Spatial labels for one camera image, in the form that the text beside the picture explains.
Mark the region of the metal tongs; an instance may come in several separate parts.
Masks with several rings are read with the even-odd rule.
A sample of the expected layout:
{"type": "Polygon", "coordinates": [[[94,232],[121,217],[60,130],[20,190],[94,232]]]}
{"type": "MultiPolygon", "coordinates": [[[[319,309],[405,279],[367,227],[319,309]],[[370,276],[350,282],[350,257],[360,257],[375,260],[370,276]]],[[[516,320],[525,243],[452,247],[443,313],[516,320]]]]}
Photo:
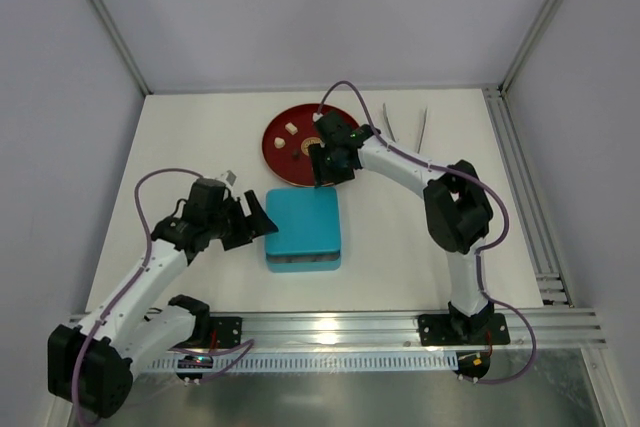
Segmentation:
{"type": "MultiPolygon", "coordinates": [[[[428,107],[425,106],[420,114],[419,129],[418,129],[416,145],[414,149],[416,153],[421,153],[421,149],[422,149],[422,145],[423,145],[424,137],[426,133],[428,114],[429,114],[428,107]]],[[[397,138],[395,136],[395,133],[392,127],[391,119],[389,116],[389,109],[387,107],[386,102],[382,104],[382,119],[383,119],[384,126],[386,128],[389,138],[393,142],[397,142],[397,138]]]]}

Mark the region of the teal box lid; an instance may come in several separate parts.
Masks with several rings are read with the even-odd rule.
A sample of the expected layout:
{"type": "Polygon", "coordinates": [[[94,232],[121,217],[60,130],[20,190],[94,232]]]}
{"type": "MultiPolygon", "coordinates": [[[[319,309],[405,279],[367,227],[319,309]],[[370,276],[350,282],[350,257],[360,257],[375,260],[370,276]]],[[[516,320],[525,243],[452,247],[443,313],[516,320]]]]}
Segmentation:
{"type": "Polygon", "coordinates": [[[269,261],[309,262],[311,258],[340,257],[340,211],[333,187],[272,189],[266,194],[266,213],[278,228],[266,236],[265,254],[269,261]]]}

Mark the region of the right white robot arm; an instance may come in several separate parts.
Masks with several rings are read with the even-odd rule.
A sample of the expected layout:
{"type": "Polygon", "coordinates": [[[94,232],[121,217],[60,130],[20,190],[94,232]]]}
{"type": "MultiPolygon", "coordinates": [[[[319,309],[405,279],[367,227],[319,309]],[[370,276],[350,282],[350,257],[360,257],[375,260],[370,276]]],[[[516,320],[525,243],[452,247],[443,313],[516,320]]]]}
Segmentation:
{"type": "Polygon", "coordinates": [[[336,113],[316,114],[321,139],[309,148],[315,185],[353,180],[357,170],[380,174],[419,196],[433,241],[446,253],[451,294],[445,333],[455,342],[479,344],[488,339],[495,307],[484,292],[478,261],[493,210],[470,163],[432,166],[407,153],[368,124],[349,126],[336,113]]]}

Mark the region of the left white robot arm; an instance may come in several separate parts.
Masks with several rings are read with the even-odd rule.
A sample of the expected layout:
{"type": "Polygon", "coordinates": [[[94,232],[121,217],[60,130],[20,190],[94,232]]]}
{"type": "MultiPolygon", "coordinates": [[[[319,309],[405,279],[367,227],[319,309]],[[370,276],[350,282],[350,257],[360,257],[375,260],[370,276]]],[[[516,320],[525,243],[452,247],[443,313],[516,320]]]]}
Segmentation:
{"type": "Polygon", "coordinates": [[[61,324],[47,341],[48,390],[78,415],[113,416],[141,370],[179,344],[210,331],[210,307],[178,295],[151,320],[144,317],[166,288],[213,241],[229,251],[278,228],[253,191],[232,193],[232,174],[198,178],[181,210],[145,226],[145,251],[115,290],[75,326],[61,324]]]}

